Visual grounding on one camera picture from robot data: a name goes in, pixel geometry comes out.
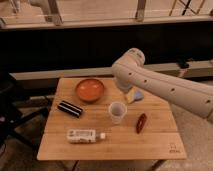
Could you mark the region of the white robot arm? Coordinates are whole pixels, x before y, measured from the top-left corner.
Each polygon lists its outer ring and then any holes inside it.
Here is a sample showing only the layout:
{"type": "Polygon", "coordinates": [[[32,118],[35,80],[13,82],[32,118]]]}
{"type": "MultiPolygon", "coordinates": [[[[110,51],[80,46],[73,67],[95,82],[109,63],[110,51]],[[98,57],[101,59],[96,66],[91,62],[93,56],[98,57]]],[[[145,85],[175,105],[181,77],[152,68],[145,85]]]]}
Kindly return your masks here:
{"type": "Polygon", "coordinates": [[[130,48],[111,67],[116,86],[127,93],[144,89],[213,124],[213,86],[145,69],[145,55],[130,48]]]}

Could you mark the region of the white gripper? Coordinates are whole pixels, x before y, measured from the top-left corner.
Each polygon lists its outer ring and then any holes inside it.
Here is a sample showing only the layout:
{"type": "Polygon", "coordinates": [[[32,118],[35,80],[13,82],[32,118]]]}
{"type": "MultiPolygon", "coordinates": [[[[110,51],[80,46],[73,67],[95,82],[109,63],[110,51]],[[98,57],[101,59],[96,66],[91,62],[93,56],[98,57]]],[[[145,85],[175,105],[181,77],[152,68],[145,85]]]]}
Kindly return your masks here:
{"type": "Polygon", "coordinates": [[[126,81],[118,79],[117,77],[114,78],[114,81],[115,81],[115,85],[120,91],[122,91],[123,93],[127,93],[125,95],[126,101],[129,104],[133,103],[135,101],[136,91],[132,89],[132,85],[130,83],[127,83],[126,81]]]}

